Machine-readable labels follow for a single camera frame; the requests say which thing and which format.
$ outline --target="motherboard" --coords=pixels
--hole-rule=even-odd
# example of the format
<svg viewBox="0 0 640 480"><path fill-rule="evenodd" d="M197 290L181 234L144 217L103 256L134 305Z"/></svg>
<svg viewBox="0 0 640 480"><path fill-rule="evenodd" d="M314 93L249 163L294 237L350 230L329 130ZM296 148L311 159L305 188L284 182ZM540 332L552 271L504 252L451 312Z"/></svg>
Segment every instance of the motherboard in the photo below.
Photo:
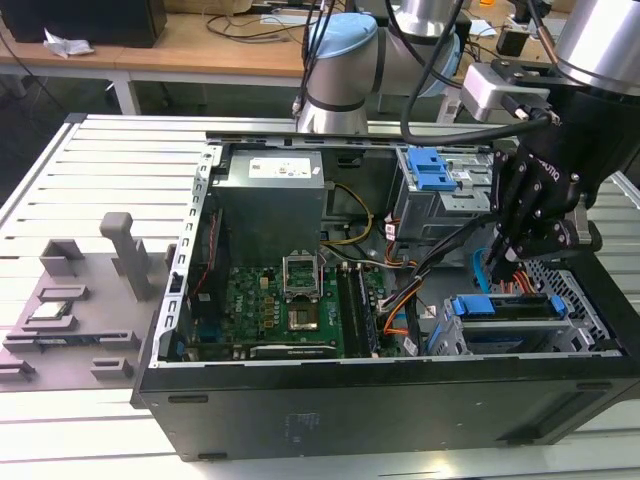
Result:
<svg viewBox="0 0 640 480"><path fill-rule="evenodd" d="M198 359L376 353L375 305L386 295L383 273L377 267L317 267L311 260L315 256L305 257L288 257L283 265L231 268L223 318L196 321L191 345Z"/></svg>

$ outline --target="black case exterior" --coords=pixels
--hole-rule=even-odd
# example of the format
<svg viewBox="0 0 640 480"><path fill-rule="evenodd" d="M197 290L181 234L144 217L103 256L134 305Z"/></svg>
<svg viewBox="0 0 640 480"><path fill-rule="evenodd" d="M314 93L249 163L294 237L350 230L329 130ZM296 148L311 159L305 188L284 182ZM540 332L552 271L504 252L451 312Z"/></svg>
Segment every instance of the black case exterior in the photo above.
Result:
<svg viewBox="0 0 640 480"><path fill-rule="evenodd" d="M155 368L134 397L185 461L552 444L640 395L640 318L593 254L567 267L624 356Z"/></svg>
<svg viewBox="0 0 640 480"><path fill-rule="evenodd" d="M167 22L163 0L0 0L18 42L41 42L44 29L92 44L153 47Z"/></svg>

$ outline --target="aluminum extrusion table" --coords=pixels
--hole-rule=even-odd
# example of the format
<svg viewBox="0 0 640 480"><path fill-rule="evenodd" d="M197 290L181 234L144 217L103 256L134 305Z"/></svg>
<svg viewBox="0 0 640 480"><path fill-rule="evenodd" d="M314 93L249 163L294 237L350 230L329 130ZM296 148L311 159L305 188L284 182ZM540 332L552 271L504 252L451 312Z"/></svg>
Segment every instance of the aluminum extrusion table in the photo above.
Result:
<svg viewBox="0 0 640 480"><path fill-rule="evenodd" d="M111 252L98 225L129 211L148 251L177 240L207 130L293 131L289 120L88 116L65 123L0 209L0 339L42 274L51 237ZM421 124L419 134L477 126ZM393 133L396 123L372 122ZM640 193L615 174L589 215L601 262L640 311ZM389 455L183 463L130 390L0 394L0 478L640 478L640 401L619 404L557 445Z"/></svg>

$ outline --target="desk leg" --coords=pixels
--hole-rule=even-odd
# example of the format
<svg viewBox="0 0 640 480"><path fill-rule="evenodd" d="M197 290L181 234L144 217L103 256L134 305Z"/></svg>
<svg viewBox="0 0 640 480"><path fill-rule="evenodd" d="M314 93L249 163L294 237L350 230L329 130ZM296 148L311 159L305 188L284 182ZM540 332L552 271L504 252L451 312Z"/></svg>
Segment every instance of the desk leg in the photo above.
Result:
<svg viewBox="0 0 640 480"><path fill-rule="evenodd" d="M140 104L138 103L133 82L128 79L118 78L113 80L113 88L116 89L116 96L118 97L122 114L140 115Z"/></svg>

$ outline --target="blue latch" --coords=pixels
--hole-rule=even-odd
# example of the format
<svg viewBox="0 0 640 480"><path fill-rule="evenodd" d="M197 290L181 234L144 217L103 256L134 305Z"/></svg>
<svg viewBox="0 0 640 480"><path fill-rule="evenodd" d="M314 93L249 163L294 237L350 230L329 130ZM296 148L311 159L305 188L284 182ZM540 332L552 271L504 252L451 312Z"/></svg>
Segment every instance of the blue latch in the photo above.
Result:
<svg viewBox="0 0 640 480"><path fill-rule="evenodd" d="M456 299L464 305L468 315L493 315L496 309L493 302L486 295L458 295Z"/></svg>
<svg viewBox="0 0 640 480"><path fill-rule="evenodd" d="M559 295L553 295L551 297L551 305L553 305L556 313L558 313L558 315L560 315L562 318L566 317L567 313L569 313L567 304L564 303L564 300L562 300L562 297L560 297Z"/></svg>
<svg viewBox="0 0 640 480"><path fill-rule="evenodd" d="M445 162L435 148L410 148L408 151L409 168L416 177L420 190L454 191L455 182Z"/></svg>
<svg viewBox="0 0 640 480"><path fill-rule="evenodd" d="M455 313L456 315L464 315L465 313L464 304L460 300L460 297L456 298L455 300L452 300L451 306L453 307L453 313Z"/></svg>

